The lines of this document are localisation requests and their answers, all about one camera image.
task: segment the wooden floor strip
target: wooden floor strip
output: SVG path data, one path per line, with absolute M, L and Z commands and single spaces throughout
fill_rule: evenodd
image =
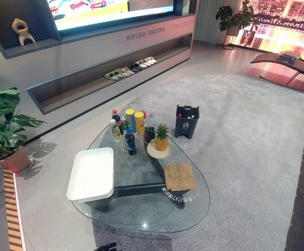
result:
M 9 250 L 23 251 L 20 232 L 15 185 L 12 173 L 4 169 L 4 192 L 6 201 L 6 217 L 8 226 Z

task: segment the gray carpet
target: gray carpet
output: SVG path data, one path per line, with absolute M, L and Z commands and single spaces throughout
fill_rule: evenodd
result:
M 304 148 L 304 94 L 239 75 L 204 75 L 158 86 L 127 107 L 174 129 L 177 104 L 200 107 L 193 138 L 172 138 L 208 183 L 208 215 L 182 233 L 143 238 L 94 222 L 96 243 L 117 241 L 123 251 L 284 250 Z

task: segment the white floor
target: white floor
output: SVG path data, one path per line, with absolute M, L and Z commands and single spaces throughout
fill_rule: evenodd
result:
M 258 77 L 269 67 L 274 72 L 293 75 L 293 70 L 283 66 L 251 65 L 257 54 L 239 48 L 227 51 L 196 44 L 188 61 L 30 143 L 26 149 L 37 162 L 32 170 L 17 178 L 27 251 L 92 251 L 98 245 L 91 221 L 73 207 L 66 198 L 66 191 L 75 154 L 87 149 L 105 128 L 112 109 L 121 110 L 149 89 L 184 76 L 239 74 Z

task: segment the slipper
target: slipper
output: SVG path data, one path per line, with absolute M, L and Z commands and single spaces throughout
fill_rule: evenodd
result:
M 111 73 L 114 74 L 118 78 L 124 78 L 124 76 L 121 73 L 119 73 L 118 71 L 113 71 Z
M 129 66 L 129 68 L 130 68 L 130 70 L 132 71 L 132 72 L 139 72 L 139 69 L 137 69 L 136 67 L 135 67 L 135 64 L 131 64 L 130 66 Z
M 124 77 L 129 77 L 130 73 L 126 73 L 125 71 L 123 71 L 122 69 L 116 69 L 115 71 L 119 72 L 120 74 L 122 74 Z
M 126 72 L 126 73 L 129 73 L 130 75 L 133 75 L 135 74 L 133 71 L 130 71 L 130 69 L 128 67 L 123 67 L 122 68 L 122 71 Z
M 145 64 L 147 66 L 151 66 L 152 65 L 151 63 L 147 62 L 145 59 L 142 59 L 142 61 L 143 61 L 143 64 Z
M 146 58 L 145 60 L 146 60 L 146 62 L 149 63 L 149 64 L 154 64 L 154 62 L 153 62 L 152 60 L 150 60 L 150 58 Z
M 153 62 L 153 63 L 157 63 L 157 60 L 155 60 L 152 56 L 149 56 L 149 59 L 150 59 L 151 63 L 152 63 L 152 62 Z
M 104 77 L 105 77 L 106 79 L 110 79 L 110 80 L 119 80 L 119 78 L 116 77 L 116 76 L 113 74 L 113 72 L 106 73 L 106 74 L 104 75 Z
M 146 68 L 147 67 L 147 65 L 143 64 L 142 60 L 137 61 L 136 64 L 138 64 L 141 68 Z
M 135 63 L 134 66 L 135 66 L 136 69 L 138 69 L 140 71 L 144 69 L 143 67 L 140 67 L 140 65 L 137 64 L 137 63 Z

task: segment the black trash bin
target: black trash bin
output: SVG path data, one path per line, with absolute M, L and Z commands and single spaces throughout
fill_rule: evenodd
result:
M 198 109 L 199 107 L 177 105 L 177 121 L 174 134 L 176 138 L 181 135 L 186 136 L 188 139 L 192 138 L 197 121 L 200 118 Z

